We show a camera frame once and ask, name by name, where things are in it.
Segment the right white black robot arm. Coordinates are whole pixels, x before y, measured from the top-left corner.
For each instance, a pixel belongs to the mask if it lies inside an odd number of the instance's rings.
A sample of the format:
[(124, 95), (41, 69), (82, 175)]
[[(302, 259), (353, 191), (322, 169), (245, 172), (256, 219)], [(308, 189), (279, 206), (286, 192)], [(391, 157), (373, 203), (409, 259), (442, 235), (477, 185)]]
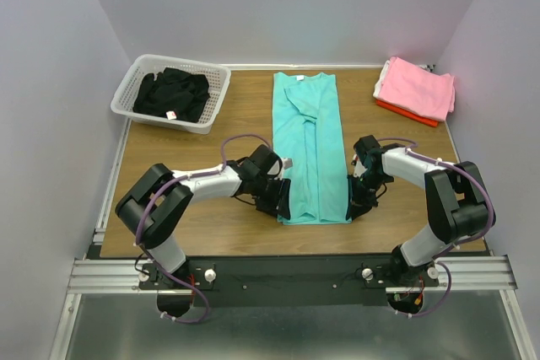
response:
[(496, 214), (478, 166), (457, 164), (415, 153), (395, 142), (382, 145), (373, 136), (354, 144), (355, 169), (348, 176), (346, 218), (355, 220), (379, 205), (387, 185), (397, 177), (425, 192), (427, 224), (395, 247), (376, 275), (405, 286), (451, 249), (481, 239)]

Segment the teal t shirt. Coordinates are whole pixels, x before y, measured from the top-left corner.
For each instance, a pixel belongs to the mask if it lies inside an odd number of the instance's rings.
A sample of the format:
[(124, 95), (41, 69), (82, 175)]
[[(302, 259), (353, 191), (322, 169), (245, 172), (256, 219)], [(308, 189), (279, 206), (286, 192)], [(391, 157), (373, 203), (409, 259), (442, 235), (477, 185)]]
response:
[(292, 160), (286, 225), (348, 223), (348, 169), (336, 77), (273, 75), (273, 149)]

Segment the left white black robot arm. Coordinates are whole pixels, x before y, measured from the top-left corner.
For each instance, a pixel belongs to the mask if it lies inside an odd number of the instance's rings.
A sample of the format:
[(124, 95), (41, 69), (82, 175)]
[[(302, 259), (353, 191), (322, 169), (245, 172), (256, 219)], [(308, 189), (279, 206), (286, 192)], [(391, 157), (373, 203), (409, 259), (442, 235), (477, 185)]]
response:
[(159, 280), (177, 288), (186, 281), (187, 256), (173, 233), (186, 209), (201, 201), (246, 195), (257, 211), (289, 219), (291, 180), (285, 171), (292, 166), (291, 158), (279, 157), (265, 144), (248, 157), (224, 159), (207, 169), (173, 171), (155, 164), (116, 204), (115, 214), (133, 233), (135, 245), (159, 265)]

